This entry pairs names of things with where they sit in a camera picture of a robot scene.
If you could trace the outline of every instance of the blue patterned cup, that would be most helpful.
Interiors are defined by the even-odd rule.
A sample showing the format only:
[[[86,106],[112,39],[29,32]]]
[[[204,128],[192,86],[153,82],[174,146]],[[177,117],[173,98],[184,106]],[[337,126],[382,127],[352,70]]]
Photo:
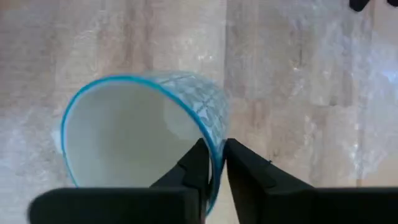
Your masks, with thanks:
[[[190,72],[95,80],[63,115],[61,147],[80,187],[148,187],[203,138],[211,160],[210,212],[220,186],[228,104],[219,87]]]

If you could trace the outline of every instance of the cup rim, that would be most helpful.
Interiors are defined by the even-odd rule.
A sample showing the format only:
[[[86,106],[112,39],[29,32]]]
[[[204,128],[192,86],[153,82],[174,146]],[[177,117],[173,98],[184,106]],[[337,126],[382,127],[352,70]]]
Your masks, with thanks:
[[[73,174],[72,174],[72,170],[69,166],[69,161],[67,159],[67,153],[65,150],[65,126],[66,126],[66,122],[68,119],[68,115],[70,113],[70,110],[72,108],[72,106],[76,103],[77,99],[79,99],[79,97],[83,96],[84,93],[86,93],[88,90],[100,85],[100,84],[104,84],[104,83],[110,83],[110,82],[127,82],[127,83],[135,83],[135,84],[139,84],[139,85],[144,85],[148,88],[151,88],[155,91],[159,91],[161,92],[164,96],[166,96],[167,98],[171,99],[172,101],[174,101],[176,104],[178,104],[180,107],[182,107],[187,113],[188,115],[194,120],[194,122],[197,124],[197,126],[199,127],[199,130],[201,131],[202,135],[205,137],[205,142],[206,145],[209,148],[209,153],[210,153],[210,159],[211,159],[211,174],[212,174],[212,179],[213,181],[211,181],[213,183],[212,186],[212,192],[211,195],[208,199],[208,206],[206,208],[206,215],[208,215],[211,210],[214,207],[215,204],[215,200],[217,198],[218,195],[218,191],[220,188],[220,174],[221,171],[218,169],[222,168],[222,164],[221,161],[216,159],[216,147],[215,144],[213,142],[213,140],[210,138],[210,134],[207,131],[207,129],[205,128],[205,125],[203,124],[203,122],[201,121],[199,115],[196,114],[196,112],[194,112],[188,105],[186,105],[179,97],[177,97],[174,93],[172,93],[171,91],[169,91],[168,89],[164,88],[162,85],[156,83],[155,81],[148,79],[148,78],[144,78],[144,77],[140,77],[137,74],[133,74],[133,73],[126,73],[126,74],[120,74],[120,75],[111,75],[108,77],[104,77],[104,78],[100,78],[97,80],[94,80],[92,82],[90,82],[89,84],[83,86],[82,88],[80,88],[77,93],[75,93],[75,95],[72,97],[72,99],[69,101],[67,108],[65,109],[65,112],[63,113],[62,116],[62,122],[61,122],[61,128],[60,128],[60,135],[61,135],[61,150],[62,150],[62,156],[63,156],[63,160],[66,163],[67,166],[67,170],[68,173],[70,175],[70,177],[72,178],[72,182],[76,187],[79,187],[78,183],[76,182]]]

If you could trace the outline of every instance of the black object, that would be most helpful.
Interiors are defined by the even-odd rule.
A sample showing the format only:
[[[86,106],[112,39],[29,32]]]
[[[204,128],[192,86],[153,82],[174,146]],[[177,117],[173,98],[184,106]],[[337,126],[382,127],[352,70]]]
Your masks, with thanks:
[[[370,0],[349,0],[349,7],[356,12],[361,12]],[[397,7],[398,0],[387,0],[388,4]]]
[[[204,223],[208,150],[200,139],[152,187],[58,189],[30,205],[31,224]],[[241,224],[397,223],[398,189],[316,189],[278,169],[235,139],[224,148]]]

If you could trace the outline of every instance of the blue rim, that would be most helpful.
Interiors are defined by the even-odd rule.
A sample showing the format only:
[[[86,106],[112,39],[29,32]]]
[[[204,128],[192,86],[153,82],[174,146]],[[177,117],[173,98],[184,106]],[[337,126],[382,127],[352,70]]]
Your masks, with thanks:
[[[89,89],[102,84],[102,83],[107,83],[107,82],[129,82],[129,83],[137,83],[140,85],[145,85],[148,86],[149,88],[152,88],[154,90],[157,90],[161,93],[163,93],[165,96],[169,97],[171,100],[176,102],[179,106],[181,106],[188,114],[189,116],[196,122],[196,124],[199,126],[200,131],[205,137],[206,143],[208,144],[208,147],[210,148],[210,157],[212,161],[212,177],[213,177],[213,191],[211,193],[211,196],[209,198],[209,206],[206,211],[206,215],[208,215],[211,210],[214,207],[218,191],[220,188],[220,178],[221,178],[221,171],[222,171],[222,164],[219,159],[216,158],[216,147],[214,145],[214,142],[211,140],[210,135],[208,131],[205,128],[205,125],[202,123],[200,120],[199,116],[191,110],[189,106],[187,106],[180,98],[178,98],[176,95],[174,95],[171,91],[168,91],[164,87],[162,87],[160,84],[148,80],[142,77],[134,76],[134,74],[122,74],[122,75],[117,75],[117,76],[110,76],[110,77],[105,77],[105,78],[100,78],[98,80],[95,80],[87,85],[85,85],[83,88],[81,88],[75,96],[70,100],[64,114],[62,117],[62,122],[61,122],[61,148],[62,148],[62,156],[64,158],[64,161],[67,165],[68,172],[70,174],[70,177],[72,178],[73,184],[75,184],[76,187],[78,187],[78,184],[72,174],[72,170],[70,169],[69,162],[67,159],[67,154],[65,152],[65,123],[68,117],[68,114],[76,102],[77,98],[88,91]]]

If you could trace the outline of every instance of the floor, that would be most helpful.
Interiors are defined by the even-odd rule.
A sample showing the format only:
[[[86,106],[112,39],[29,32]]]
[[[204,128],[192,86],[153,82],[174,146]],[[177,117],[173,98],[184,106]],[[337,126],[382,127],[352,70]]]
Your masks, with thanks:
[[[0,222],[72,185],[52,134],[82,85],[122,72],[213,79],[229,135],[309,184],[398,185],[398,9],[347,4],[0,0]],[[207,222],[238,223],[226,175]]]

